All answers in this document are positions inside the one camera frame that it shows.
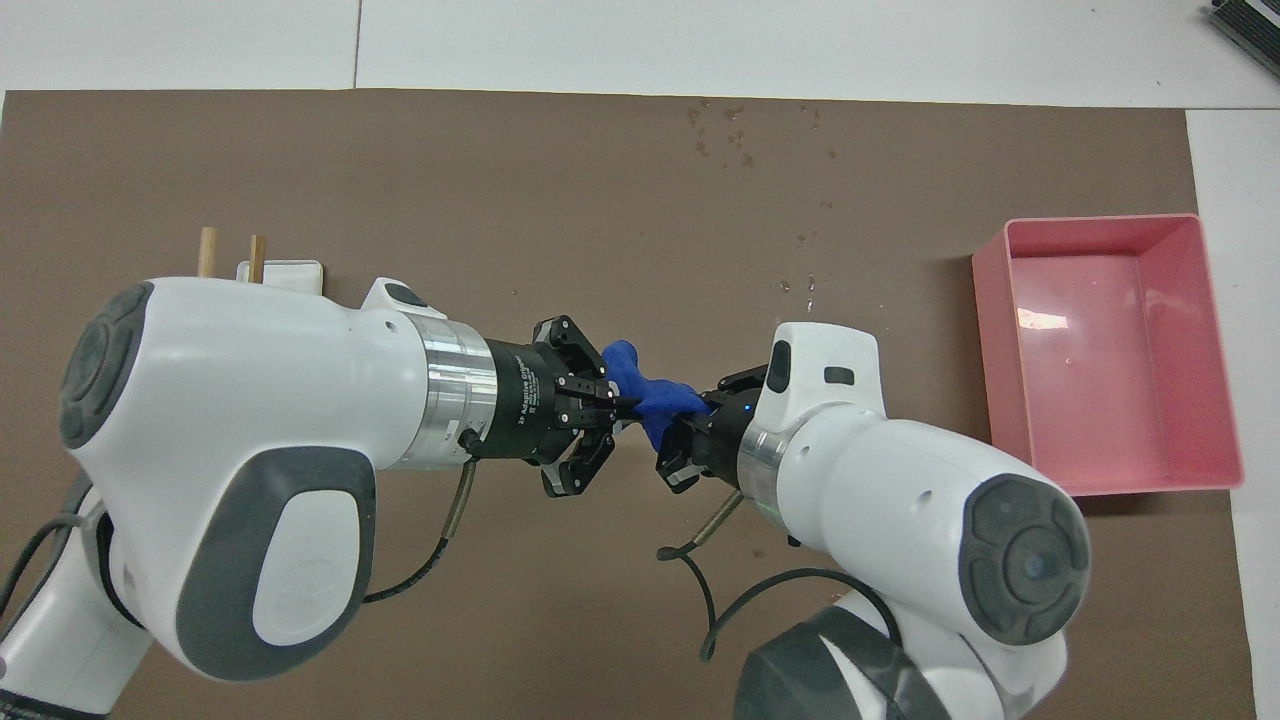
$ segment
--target wooden stick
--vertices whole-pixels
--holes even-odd
[[[197,278],[214,277],[214,264],[218,260],[218,228],[200,228],[200,260],[196,264]]]
[[[266,265],[266,238],[251,234],[248,238],[248,282],[262,283],[264,265]]]

